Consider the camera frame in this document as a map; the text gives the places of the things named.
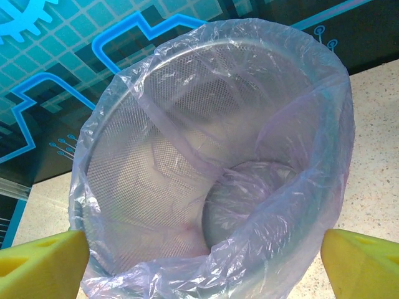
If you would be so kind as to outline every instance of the yellow foam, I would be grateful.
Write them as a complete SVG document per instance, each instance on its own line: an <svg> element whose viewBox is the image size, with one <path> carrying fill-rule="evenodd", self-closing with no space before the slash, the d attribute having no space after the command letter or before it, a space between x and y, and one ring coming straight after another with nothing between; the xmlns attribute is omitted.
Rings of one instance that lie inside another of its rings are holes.
<svg viewBox="0 0 399 299"><path fill-rule="evenodd" d="M0 298L76 299L88 261L80 231L0 250Z"/></svg>
<svg viewBox="0 0 399 299"><path fill-rule="evenodd" d="M399 298L399 244L330 229L321 248L337 299Z"/></svg>

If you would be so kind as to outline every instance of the tiled floor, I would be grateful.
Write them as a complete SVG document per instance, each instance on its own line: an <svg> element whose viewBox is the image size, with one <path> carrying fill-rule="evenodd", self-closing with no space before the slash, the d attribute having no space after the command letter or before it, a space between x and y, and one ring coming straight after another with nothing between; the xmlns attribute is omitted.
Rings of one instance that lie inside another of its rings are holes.
<svg viewBox="0 0 399 299"><path fill-rule="evenodd" d="M399 60L351 81L357 132L336 227L399 242ZM33 186L14 245L68 229L69 184L65 174ZM334 298L319 255L289 295L295 298Z"/></svg>

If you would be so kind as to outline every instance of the blue line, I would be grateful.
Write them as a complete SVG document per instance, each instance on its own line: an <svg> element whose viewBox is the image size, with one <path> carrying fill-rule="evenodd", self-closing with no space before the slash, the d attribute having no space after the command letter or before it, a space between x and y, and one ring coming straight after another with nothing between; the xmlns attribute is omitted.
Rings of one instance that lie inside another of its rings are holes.
<svg viewBox="0 0 399 299"><path fill-rule="evenodd" d="M120 68L114 64L111 59L109 59L102 48L106 43L120 36L129 29L137 26L148 40L152 40L178 25L194 29L205 23L206 21L195 19L193 17L185 16L183 14L175 14L156 26L151 27L140 12L135 12L99 34L92 42L92 50L97 58L111 72L116 74L120 71Z"/></svg>
<svg viewBox="0 0 399 299"><path fill-rule="evenodd" d="M11 247L12 242L14 241L15 238L15 234L18 229L18 225L22 218L22 214L24 213L25 206L26 206L26 201L18 199L17 205L15 206L14 214L11 217L10 225L6 232L6 236L4 237L4 240L2 242L1 246L2 249Z"/></svg>
<svg viewBox="0 0 399 299"><path fill-rule="evenodd" d="M22 103L13 107L11 109L11 111L14 114L15 119L21 129L22 135L24 135L27 145L13 151L12 153L9 153L9 154L1 157L0 164L4 163L10 159L15 158L16 156L19 156L20 154L24 154L27 151L33 150L36 147L35 142L32 138L31 132L29 132L26 122L25 122L24 118L22 117L22 112L24 110L27 110L29 107L35 105L37 102L34 101L32 98L28 97L24 92L26 92L27 90L31 89L32 87L34 87L46 80L53 81L54 83L60 85L63 89L65 89L67 92L69 92L75 98L77 98L84 105L89 107L91 110L94 109L95 105L91 101L89 101L80 92L78 92L76 89L74 89L72 86L70 86L67 82L65 82L60 77L58 77L54 74L44 72L44 73L35 74L31 78L28 78L27 80L23 81L22 83L20 83L19 85L15 86L13 89L11 89L11 92L13 94L17 95L18 97L20 97L22 99Z"/></svg>
<svg viewBox="0 0 399 299"><path fill-rule="evenodd" d="M62 152L62 151L58 151L57 152L57 154L59 154L60 156L63 156L63 157L66 157L66 158L68 158L68 159L70 159L70 160L74 160L74 159L72 159L71 157L68 157L66 154L64 154L64 152Z"/></svg>
<svg viewBox="0 0 399 299"><path fill-rule="evenodd" d="M343 3L328 8L325 11L315 14L314 16L299 21L298 23L291 25L291 27L299 30L304 30L320 22L331 19L332 17L338 16L339 14L343 14L344 12L350 11L351 9L361 6L370 1L373 0L346 0Z"/></svg>
<svg viewBox="0 0 399 299"><path fill-rule="evenodd" d="M66 142L65 139L59 138L59 139L58 139L58 142L63 143L63 144L65 144L65 145L68 145L68 146L70 146L71 148L74 148L74 149L76 150L76 147L74 147L73 145L70 145L68 142Z"/></svg>
<svg viewBox="0 0 399 299"><path fill-rule="evenodd" d="M72 140L77 141L77 139L75 138L75 136L72 135L72 134L68 134L67 137L68 137L69 139L72 139Z"/></svg>
<svg viewBox="0 0 399 299"><path fill-rule="evenodd" d="M63 151L65 154L68 154L68 155L70 155L71 157L73 157L73 156L74 156L73 154L71 154L71 153L68 153L66 150L64 150L64 149L60 148L59 146L55 146L55 148L58 148L59 150Z"/></svg>

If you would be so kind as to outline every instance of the trash can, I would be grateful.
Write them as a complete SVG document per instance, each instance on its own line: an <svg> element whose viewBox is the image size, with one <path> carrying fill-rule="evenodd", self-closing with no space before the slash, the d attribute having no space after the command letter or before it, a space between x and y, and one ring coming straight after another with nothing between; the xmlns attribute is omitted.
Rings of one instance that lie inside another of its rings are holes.
<svg viewBox="0 0 399 299"><path fill-rule="evenodd" d="M340 214L349 76L313 37L205 24L116 74L80 131L90 298L285 298Z"/></svg>

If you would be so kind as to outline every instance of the gear graphic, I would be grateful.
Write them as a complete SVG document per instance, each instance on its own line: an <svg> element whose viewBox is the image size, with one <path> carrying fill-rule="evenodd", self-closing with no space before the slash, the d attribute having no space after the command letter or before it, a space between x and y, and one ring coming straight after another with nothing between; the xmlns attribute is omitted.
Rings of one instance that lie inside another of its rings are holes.
<svg viewBox="0 0 399 299"><path fill-rule="evenodd" d="M35 36L41 32L35 26L35 22L40 19L44 22L50 23L52 17L44 11L44 4L46 2L58 4L58 0L29 0L25 10L22 12L9 0L0 1L0 11L8 15L12 20L0 24L0 45L3 45L2 36L11 36L17 42L24 42L21 32L28 30Z"/></svg>

